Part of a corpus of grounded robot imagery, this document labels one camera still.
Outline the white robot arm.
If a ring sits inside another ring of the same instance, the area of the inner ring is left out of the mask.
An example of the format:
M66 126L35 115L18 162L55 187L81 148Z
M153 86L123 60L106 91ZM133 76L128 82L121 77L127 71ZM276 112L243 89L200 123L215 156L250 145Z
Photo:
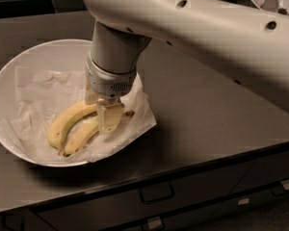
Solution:
M86 99L131 90L152 39L212 67L289 114L289 16L219 0L84 0L95 19Z

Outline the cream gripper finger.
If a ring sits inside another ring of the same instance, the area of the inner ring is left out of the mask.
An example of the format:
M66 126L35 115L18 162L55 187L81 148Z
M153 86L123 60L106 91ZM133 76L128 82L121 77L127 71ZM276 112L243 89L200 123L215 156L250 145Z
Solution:
M98 101L98 93L90 86L89 83L85 85L85 102L87 105L93 105Z
M124 104L120 101L99 99L96 102L98 130L110 133L118 128L124 112Z

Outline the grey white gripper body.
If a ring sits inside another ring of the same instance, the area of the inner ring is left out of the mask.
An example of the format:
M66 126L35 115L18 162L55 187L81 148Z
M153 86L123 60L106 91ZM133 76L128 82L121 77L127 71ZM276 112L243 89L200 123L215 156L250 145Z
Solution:
M114 99L120 98L131 91L137 71L136 68L124 73L112 73L99 67L91 56L86 62L86 84L98 93L99 98Z

